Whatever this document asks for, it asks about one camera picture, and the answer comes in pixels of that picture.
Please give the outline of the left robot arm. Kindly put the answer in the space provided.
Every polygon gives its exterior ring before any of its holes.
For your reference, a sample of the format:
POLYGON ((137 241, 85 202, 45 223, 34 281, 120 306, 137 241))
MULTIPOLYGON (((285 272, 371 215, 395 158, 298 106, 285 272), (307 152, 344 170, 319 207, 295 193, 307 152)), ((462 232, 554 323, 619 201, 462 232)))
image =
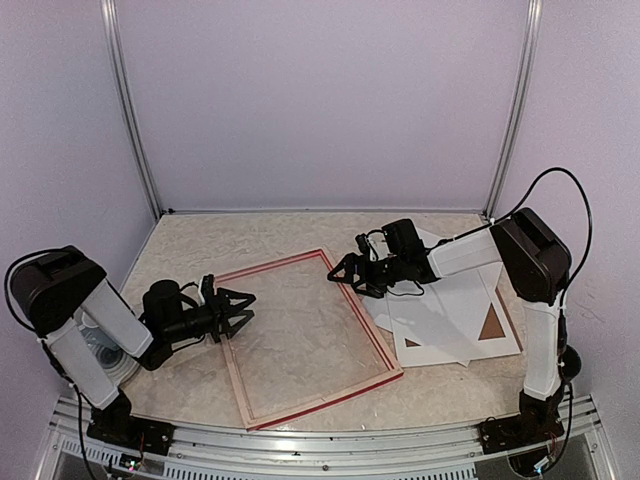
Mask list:
POLYGON ((97 331, 106 348, 154 371, 206 337, 232 338, 253 318, 255 295, 218 287, 213 275, 195 286, 198 296, 191 298, 176 281, 159 280, 145 292, 143 311, 136 314, 105 269, 72 245, 14 260, 3 280, 11 315, 36 335, 52 366, 90 405, 88 436, 155 453, 168 450, 174 426, 133 415, 130 399, 87 337, 97 331))

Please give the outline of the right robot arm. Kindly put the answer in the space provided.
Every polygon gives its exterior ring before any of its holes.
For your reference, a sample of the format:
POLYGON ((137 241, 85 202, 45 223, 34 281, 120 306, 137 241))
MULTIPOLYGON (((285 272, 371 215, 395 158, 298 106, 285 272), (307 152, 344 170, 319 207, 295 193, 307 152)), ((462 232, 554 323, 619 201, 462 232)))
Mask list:
POLYGON ((513 211, 428 248, 409 219, 380 229, 388 255, 374 259, 365 234, 358 252, 345 255, 327 275, 361 295, 381 298, 401 281, 419 287, 500 262, 521 300, 527 327, 527 367, 518 414, 478 426, 483 450, 493 453, 548 441, 564 434, 559 405, 580 372, 581 360, 567 343, 564 315, 571 283, 571 254, 529 208, 513 211))

